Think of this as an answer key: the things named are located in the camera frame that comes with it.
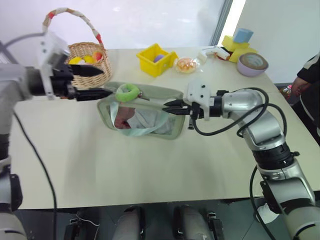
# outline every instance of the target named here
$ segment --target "white table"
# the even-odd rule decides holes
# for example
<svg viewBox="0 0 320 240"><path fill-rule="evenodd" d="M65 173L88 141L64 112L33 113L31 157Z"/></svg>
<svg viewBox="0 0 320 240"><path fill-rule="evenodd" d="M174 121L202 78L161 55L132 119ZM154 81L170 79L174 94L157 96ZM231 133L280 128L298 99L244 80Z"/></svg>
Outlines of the white table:
<svg viewBox="0 0 320 240"><path fill-rule="evenodd" d="M181 57L195 57L198 50L178 48L176 52ZM108 52L114 70L112 81L183 91L189 80L201 78L211 85L212 93L245 87L267 91L270 102L279 105L286 114L291 151L301 153L298 160L304 174L311 187L320 190L319 146L267 75L244 77L235 64L210 58L202 71L184 75L168 69L153 78L140 70L137 52L139 49ZM15 108L49 171L59 208L249 196L255 160L245 141L236 136L237 127L207 137L187 130L186 120L175 140L132 138L106 128L96 105L97 101L36 98L20 102ZM230 122L212 118L209 122L199 121L199 127L209 132ZM19 175L23 193L20 208L52 208L52 194L44 172L16 122L10 140L12 171ZM257 174L254 181L257 196L261 195L260 180Z"/></svg>

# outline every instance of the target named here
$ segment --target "floor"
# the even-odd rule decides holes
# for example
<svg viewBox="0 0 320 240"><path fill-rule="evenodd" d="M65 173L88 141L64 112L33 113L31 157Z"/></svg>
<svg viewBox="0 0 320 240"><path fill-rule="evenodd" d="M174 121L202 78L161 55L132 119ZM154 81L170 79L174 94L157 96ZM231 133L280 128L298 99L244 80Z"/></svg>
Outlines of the floor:
<svg viewBox="0 0 320 240"><path fill-rule="evenodd" d="M172 218L176 206L188 204L201 213L213 211L218 219L222 220L223 232L226 240L268 240L267 234L261 225L254 220L253 209L248 199L232 203L220 200L203 200L188 202L168 202L141 204L146 216L146 240L173 240ZM81 210L83 218L100 223L97 240L111 240L116 229L116 223L128 205L89 207ZM52 234L52 213L49 211L18 210L16 215L22 221L29 240L50 239ZM65 227L74 214L59 213L58 239L64 239ZM276 239L289 240L282 218L278 217L267 225ZM84 222L84 231L79 240L93 240L96 227Z"/></svg>

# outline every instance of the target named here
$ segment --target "black jacket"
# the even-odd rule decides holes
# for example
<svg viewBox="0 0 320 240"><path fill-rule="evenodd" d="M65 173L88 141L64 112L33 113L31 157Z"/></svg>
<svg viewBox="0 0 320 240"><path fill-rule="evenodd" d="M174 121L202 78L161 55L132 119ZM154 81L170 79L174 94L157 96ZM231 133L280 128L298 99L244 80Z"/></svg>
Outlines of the black jacket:
<svg viewBox="0 0 320 240"><path fill-rule="evenodd" d="M312 84L301 94L301 103L313 123L319 128L320 52L306 62L297 76Z"/></svg>

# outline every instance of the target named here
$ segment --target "red basket handle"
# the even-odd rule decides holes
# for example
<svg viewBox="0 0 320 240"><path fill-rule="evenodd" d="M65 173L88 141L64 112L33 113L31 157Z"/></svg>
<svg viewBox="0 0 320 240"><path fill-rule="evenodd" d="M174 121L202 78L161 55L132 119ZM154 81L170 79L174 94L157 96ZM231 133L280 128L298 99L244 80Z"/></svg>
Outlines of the red basket handle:
<svg viewBox="0 0 320 240"><path fill-rule="evenodd" d="M86 18L86 16L79 12L79 11L76 11L76 10L72 10L70 8L67 8L67 7L60 7L60 8L57 8L51 12L49 12L46 16L45 16L45 19L42 23L42 30L43 32L47 32L48 31L48 27L51 23L51 20L54 16L58 15L58 14L62 14L62 13L70 13L72 15L75 15L79 18L81 18L83 21L85 21L85 23L91 28L95 38L98 40L100 46L102 47L102 49L105 49L104 47L104 44L101 40L101 36L100 36L100 33L95 30L94 26L91 24L90 20L88 18Z"/></svg>

